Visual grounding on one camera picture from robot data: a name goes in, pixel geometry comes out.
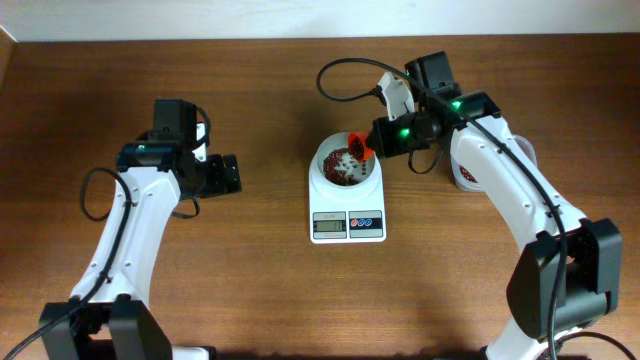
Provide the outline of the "red plastic measuring scoop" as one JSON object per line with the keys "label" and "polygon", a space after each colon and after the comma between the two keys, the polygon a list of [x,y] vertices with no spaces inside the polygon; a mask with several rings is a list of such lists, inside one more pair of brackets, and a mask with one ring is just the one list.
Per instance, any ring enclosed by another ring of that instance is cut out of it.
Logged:
{"label": "red plastic measuring scoop", "polygon": [[367,138],[366,132],[351,132],[347,137],[348,152],[360,163],[366,162],[375,154],[374,150],[366,144]]}

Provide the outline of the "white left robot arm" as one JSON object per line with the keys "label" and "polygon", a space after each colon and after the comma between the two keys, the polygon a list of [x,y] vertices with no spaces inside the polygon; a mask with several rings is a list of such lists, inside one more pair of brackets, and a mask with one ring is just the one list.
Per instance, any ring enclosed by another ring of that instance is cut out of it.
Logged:
{"label": "white left robot arm", "polygon": [[240,191],[236,156],[134,142],[116,167],[114,201],[89,267],[68,301],[48,303],[41,313],[48,358],[214,358],[212,348],[170,343],[149,310],[150,285],[178,203]]}

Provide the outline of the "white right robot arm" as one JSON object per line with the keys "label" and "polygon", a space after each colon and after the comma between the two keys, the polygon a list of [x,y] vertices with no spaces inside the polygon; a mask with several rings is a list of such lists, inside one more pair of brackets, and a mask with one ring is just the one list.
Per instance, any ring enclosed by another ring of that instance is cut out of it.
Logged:
{"label": "white right robot arm", "polygon": [[437,143],[481,186],[519,248],[506,289],[511,318],[486,359],[554,359],[562,341],[615,311],[622,236],[592,221],[544,178],[484,92],[463,93],[448,58],[412,60],[401,74],[416,107],[374,121],[366,144],[381,158]]}

